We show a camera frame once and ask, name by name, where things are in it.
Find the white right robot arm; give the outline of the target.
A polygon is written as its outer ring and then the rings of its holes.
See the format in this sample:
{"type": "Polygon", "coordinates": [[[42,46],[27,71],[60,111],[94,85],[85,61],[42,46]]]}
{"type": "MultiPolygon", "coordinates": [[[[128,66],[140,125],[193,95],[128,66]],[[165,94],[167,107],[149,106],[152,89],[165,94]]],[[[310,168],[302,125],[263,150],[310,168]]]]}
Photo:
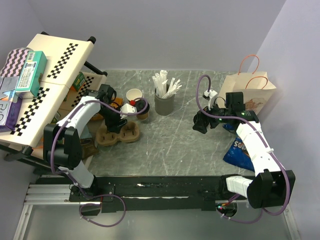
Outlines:
{"type": "Polygon", "coordinates": [[[193,118],[193,129],[205,134],[207,127],[214,129],[219,124],[229,124],[242,140],[254,168],[254,179],[241,175],[228,176],[218,187],[223,199],[238,194],[247,198],[254,209],[269,207],[285,208],[290,200],[296,180],[292,170],[286,170],[276,159],[274,150],[264,137],[261,124],[254,111],[246,110],[242,92],[227,93],[225,107],[216,103],[218,93],[206,90],[203,97],[208,100],[193,118]]]}

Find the black coffee cup lid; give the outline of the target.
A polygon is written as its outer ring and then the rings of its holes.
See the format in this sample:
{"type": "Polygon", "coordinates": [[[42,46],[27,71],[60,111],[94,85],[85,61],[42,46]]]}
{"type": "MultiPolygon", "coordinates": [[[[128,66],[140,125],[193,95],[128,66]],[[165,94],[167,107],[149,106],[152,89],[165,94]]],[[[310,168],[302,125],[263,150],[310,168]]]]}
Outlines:
{"type": "Polygon", "coordinates": [[[140,112],[141,115],[146,114],[150,110],[150,104],[141,99],[135,102],[135,107],[137,112],[140,112]]]}

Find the cardboard cup carrier tray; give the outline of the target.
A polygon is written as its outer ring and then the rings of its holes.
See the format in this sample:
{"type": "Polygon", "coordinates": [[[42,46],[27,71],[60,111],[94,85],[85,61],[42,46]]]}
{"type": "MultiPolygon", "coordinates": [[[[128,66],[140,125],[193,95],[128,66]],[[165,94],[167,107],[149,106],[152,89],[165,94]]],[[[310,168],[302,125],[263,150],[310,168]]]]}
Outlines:
{"type": "Polygon", "coordinates": [[[102,123],[95,134],[96,143],[104,147],[113,146],[117,142],[133,143],[138,141],[139,138],[139,126],[133,121],[129,121],[127,124],[125,124],[120,129],[119,133],[108,131],[106,125],[102,123]]]}

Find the brown paper takeout bag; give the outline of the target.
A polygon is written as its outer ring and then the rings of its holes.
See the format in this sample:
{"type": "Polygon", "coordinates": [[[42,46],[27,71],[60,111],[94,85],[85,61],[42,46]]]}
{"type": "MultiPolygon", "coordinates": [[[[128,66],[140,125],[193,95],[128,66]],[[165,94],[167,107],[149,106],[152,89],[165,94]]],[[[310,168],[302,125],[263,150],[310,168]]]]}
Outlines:
{"type": "Polygon", "coordinates": [[[267,72],[258,71],[258,67],[252,72],[242,72],[239,69],[237,73],[225,77],[217,104],[220,108],[225,106],[226,93],[242,92],[245,109],[258,114],[276,89],[267,72]]]}

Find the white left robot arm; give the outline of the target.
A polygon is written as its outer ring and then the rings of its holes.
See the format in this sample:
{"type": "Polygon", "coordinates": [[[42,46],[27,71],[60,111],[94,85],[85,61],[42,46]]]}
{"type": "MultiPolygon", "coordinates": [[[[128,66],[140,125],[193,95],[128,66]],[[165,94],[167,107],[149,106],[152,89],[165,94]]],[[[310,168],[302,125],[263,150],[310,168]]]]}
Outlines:
{"type": "Polygon", "coordinates": [[[99,188],[93,185],[95,177],[82,161],[80,136],[95,114],[103,116],[108,131],[120,133],[127,120],[122,119],[119,107],[110,106],[116,96],[116,91],[108,84],[100,85],[98,90],[87,90],[65,118],[56,124],[47,124],[43,130],[43,159],[50,163],[53,174],[65,174],[82,188],[81,195],[87,201],[98,197],[99,188]]]}

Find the paper coffee cup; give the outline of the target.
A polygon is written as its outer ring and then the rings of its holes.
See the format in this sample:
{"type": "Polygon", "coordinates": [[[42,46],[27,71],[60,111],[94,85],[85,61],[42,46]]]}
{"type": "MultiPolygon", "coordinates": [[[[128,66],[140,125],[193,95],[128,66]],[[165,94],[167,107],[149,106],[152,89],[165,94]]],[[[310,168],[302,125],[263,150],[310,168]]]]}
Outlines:
{"type": "Polygon", "coordinates": [[[137,98],[141,98],[143,96],[143,93],[141,90],[137,88],[132,88],[126,92],[126,99],[128,102],[134,101],[137,98]]]}
{"type": "MultiPolygon", "coordinates": [[[[135,107],[136,107],[137,112],[141,112],[142,109],[145,107],[145,105],[146,105],[146,102],[144,100],[136,101],[135,107]]],[[[148,103],[146,109],[141,114],[137,114],[136,117],[142,121],[147,119],[149,117],[149,110],[150,110],[150,105],[148,103]]]]}

